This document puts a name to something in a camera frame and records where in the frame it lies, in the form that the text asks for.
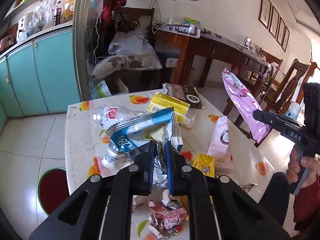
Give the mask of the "blue silver snack wrapper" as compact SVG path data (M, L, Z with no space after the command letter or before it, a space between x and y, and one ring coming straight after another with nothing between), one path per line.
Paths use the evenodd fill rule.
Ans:
M130 152L154 140L165 146L172 136L174 109L165 108L155 113L121 121L112 125L106 135L120 152Z

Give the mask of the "pink white milk carton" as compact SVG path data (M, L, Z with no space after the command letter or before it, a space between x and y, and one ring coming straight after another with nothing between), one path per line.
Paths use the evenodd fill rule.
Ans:
M207 154L214 158L215 169L222 173L233 172L233 157L229 152L228 118L218 117Z

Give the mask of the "red bin with green rim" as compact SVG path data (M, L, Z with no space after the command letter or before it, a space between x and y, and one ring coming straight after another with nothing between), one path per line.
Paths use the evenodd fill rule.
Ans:
M50 215L68 197L66 169L53 167L42 174L37 185L37 197L46 215Z

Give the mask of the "teal kitchen cabinets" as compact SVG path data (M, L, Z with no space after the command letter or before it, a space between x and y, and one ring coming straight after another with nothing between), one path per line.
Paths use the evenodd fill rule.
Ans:
M63 113L80 101L71 23L1 53L1 128L10 118Z

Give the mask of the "framed wall pictures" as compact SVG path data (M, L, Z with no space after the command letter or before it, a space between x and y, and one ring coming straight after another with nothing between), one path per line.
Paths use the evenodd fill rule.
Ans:
M261 0L258 20L276 39L282 50L286 51L290 39L290 31L270 0Z

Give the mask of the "yellow open cardboard box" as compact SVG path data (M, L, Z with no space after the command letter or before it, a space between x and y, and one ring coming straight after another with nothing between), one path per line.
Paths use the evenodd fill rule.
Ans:
M148 112L155 113L165 108L174 109L176 119L178 123L182 126L187 128L191 128L193 126L195 117L187 116L190 104L182 100L173 98L171 96L165 95L161 92L156 92L156 94L152 97L149 103L149 106L147 108Z

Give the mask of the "dark wooden sideboard table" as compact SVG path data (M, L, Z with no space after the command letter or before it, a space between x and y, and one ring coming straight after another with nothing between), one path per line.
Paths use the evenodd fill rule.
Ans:
M213 60L225 62L249 70L258 75L252 93L258 95L262 91L268 63L249 49L212 31L202 29L200 36L193 33L186 35L187 27L182 25L162 25L155 29L156 40L180 50L178 64L175 68L171 82L179 85L188 83L194 57L196 55L206 58L206 63L200 78L199 86L203 87Z

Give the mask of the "crumpled pink paper wrapper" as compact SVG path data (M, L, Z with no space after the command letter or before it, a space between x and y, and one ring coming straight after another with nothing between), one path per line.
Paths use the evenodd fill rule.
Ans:
M155 239L171 239L183 230L182 223L188 217L188 212L183 206L171 209L162 203L149 201L150 215L148 229Z

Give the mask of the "dark brown snack bag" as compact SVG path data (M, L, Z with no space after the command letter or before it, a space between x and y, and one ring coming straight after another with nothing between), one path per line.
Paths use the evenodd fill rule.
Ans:
M190 105L190 108L202 109L202 102L200 96L195 87L186 85L177 85L172 83L163 84L164 94L186 102Z

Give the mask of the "crumpled silver white wrapper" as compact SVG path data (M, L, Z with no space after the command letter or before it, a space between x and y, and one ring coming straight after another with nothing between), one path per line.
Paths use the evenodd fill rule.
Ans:
M161 155L155 157L153 185L162 192L162 205L171 210L177 210L182 207L181 199L174 198L169 193L167 165L165 159Z

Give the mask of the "patterned beige cushion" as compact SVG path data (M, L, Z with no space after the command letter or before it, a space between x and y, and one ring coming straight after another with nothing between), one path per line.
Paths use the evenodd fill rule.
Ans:
M144 71L162 69L157 55L113 55L99 61L92 72L95 79L120 70Z

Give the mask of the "crushed clear plastic bottle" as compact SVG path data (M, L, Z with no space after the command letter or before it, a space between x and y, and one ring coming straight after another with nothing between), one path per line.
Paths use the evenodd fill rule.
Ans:
M91 131L95 154L101 159L100 167L119 170L132 163L117 139L113 139L116 128L132 119L146 115L144 111L133 111L124 106L94 106L90 110Z

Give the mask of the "yellow drink carton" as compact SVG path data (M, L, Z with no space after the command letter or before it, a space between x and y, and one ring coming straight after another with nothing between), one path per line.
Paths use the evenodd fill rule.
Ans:
M192 166L200 170L205 176L215 177L215 159L210 155L199 153L193 159Z

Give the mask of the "pink foil snack bag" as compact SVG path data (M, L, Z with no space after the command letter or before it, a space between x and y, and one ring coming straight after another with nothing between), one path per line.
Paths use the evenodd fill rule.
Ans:
M222 71L222 80L231 102L237 108L245 123L248 125L253 140L257 143L261 143L268 135L270 126L255 120L253 117L253 112L255 110L262 110L259 103L251 92L236 77L236 75L230 72L227 68Z

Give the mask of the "blue white small carton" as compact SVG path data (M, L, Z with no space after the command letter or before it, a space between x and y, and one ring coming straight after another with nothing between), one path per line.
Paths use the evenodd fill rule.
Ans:
M173 119L172 119L172 136L170 141L173 148L175 148L176 150L178 150L178 152L180 152L183 146L183 140L182 140L179 124L178 124L175 113L173 114Z

